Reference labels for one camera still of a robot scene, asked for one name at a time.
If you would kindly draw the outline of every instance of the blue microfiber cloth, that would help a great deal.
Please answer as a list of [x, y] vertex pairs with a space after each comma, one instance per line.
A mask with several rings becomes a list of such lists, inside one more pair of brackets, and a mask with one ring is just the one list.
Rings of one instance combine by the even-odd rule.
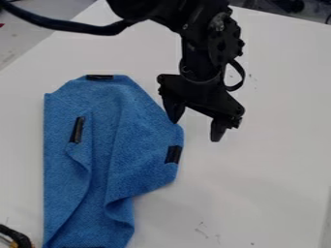
[[125, 76], [45, 94], [44, 248], [124, 248], [133, 197], [176, 177], [182, 129]]

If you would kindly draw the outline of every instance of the black label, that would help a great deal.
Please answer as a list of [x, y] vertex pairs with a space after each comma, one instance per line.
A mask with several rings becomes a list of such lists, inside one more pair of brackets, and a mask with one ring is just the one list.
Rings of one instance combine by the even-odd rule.
[[165, 158], [165, 163], [175, 163], [178, 164], [180, 156], [182, 155], [183, 147], [179, 145], [170, 146], [167, 150], [167, 155]]

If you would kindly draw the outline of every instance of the stain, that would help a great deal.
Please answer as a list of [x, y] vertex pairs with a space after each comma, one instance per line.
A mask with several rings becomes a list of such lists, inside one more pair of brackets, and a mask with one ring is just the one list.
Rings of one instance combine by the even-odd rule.
[[2, 60], [2, 62], [7, 63], [9, 62], [11, 59], [13, 59], [15, 57], [15, 54], [12, 53], [11, 55], [9, 55], [8, 57], [6, 57], [4, 60]]
[[196, 233], [199, 233], [199, 234], [201, 234], [201, 235], [203, 235], [204, 236], [204, 238], [209, 238], [209, 236], [205, 233], [205, 232], [203, 232], [202, 230], [200, 230], [200, 229], [195, 229], [195, 231], [196, 231]]
[[216, 240], [219, 245], [221, 245], [221, 236], [219, 234], [216, 234]]
[[204, 227], [204, 228], [206, 228], [207, 226], [206, 225], [204, 225], [204, 222], [203, 221], [201, 221], [200, 222], [200, 224], [198, 224], [200, 227]]

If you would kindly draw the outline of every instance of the black cable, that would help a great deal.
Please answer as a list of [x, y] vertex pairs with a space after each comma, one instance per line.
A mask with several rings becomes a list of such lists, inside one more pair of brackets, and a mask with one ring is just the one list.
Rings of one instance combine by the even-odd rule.
[[120, 20], [107, 26], [94, 26], [79, 22], [52, 19], [24, 11], [21, 8], [18, 8], [15, 5], [11, 4], [7, 0], [0, 0], [0, 7], [2, 7], [4, 10], [8, 11], [12, 15], [24, 19], [32, 24], [58, 31], [114, 36], [121, 33], [127, 27], [136, 24], [136, 22]]
[[1, 224], [0, 233], [10, 237], [18, 245], [19, 248], [32, 248], [30, 239], [23, 233], [12, 230]]
[[325, 24], [329, 24], [330, 19], [331, 19], [331, 14], [325, 19]]

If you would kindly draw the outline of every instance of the white surface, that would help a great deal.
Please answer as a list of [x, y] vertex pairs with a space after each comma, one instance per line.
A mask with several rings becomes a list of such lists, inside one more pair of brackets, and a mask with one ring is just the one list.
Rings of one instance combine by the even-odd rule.
[[[315, 248], [328, 235], [331, 28], [242, 9], [234, 17], [251, 75], [235, 93], [245, 120], [211, 143], [210, 119], [186, 112], [178, 178], [136, 199], [132, 247]], [[114, 19], [103, 1], [77, 18]], [[114, 38], [54, 33], [4, 69], [0, 222], [41, 246], [44, 93], [84, 74], [126, 74], [160, 103], [155, 78], [177, 72], [180, 51], [175, 34], [145, 22]]]
[[[71, 19], [91, 5], [94, 0], [22, 0], [14, 4], [42, 16]], [[0, 13], [0, 70], [24, 52], [48, 37], [52, 31], [31, 25], [5, 11]]]

